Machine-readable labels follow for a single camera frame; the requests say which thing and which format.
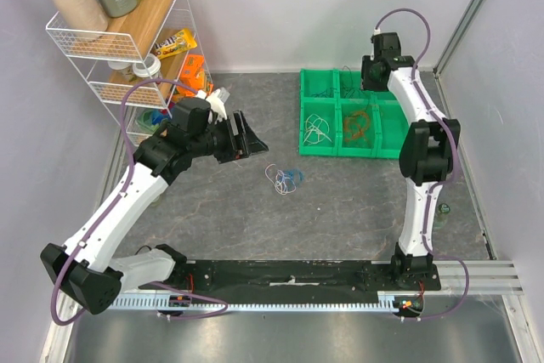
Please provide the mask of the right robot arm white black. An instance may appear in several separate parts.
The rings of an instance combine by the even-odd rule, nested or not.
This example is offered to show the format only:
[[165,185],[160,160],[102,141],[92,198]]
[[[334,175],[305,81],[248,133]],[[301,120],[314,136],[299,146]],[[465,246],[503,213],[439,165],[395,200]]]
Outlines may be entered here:
[[365,283],[380,282],[393,290],[438,291],[433,221],[439,193],[447,177],[458,169],[461,125],[433,102],[416,61],[402,54],[397,33],[375,30],[371,43],[372,54],[362,59],[362,87],[392,93],[409,127],[399,153],[399,169],[407,187],[403,229],[390,265],[366,269]]

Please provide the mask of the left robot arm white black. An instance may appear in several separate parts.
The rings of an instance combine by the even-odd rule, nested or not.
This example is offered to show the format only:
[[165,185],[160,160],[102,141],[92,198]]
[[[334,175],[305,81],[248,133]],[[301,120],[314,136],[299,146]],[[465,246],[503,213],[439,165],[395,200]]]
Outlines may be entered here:
[[121,292],[159,281],[168,289],[186,280],[183,257],[167,245],[127,258],[114,253],[145,209],[196,158],[227,163],[268,151],[242,111],[226,112],[222,101],[188,98],[170,119],[140,143],[122,180],[96,213],[62,245],[49,243],[40,259],[59,293],[92,315],[105,311]]

